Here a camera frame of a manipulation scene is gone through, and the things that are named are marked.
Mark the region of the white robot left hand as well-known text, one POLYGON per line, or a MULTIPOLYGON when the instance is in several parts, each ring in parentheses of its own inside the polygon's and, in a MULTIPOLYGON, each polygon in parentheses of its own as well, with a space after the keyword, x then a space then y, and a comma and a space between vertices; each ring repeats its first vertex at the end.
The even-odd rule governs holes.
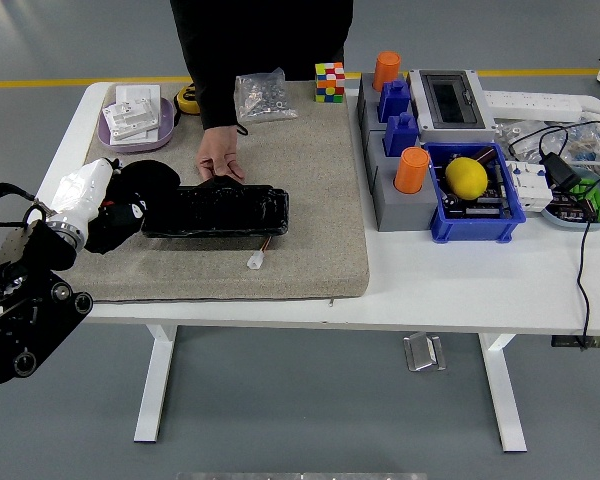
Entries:
POLYGON ((47 224, 57 231, 66 231, 85 243, 88 225, 98 216, 114 167, 105 158, 83 165, 65 175, 51 201, 53 214, 47 224))

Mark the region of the person's right hand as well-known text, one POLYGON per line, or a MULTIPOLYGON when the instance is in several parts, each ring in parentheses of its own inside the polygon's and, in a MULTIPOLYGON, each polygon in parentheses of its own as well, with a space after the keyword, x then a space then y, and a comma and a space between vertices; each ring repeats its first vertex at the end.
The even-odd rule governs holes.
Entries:
POLYGON ((203 181, 227 176, 240 183, 245 172, 237 162, 237 126, 221 126, 204 131, 196 154, 196 166, 203 181))

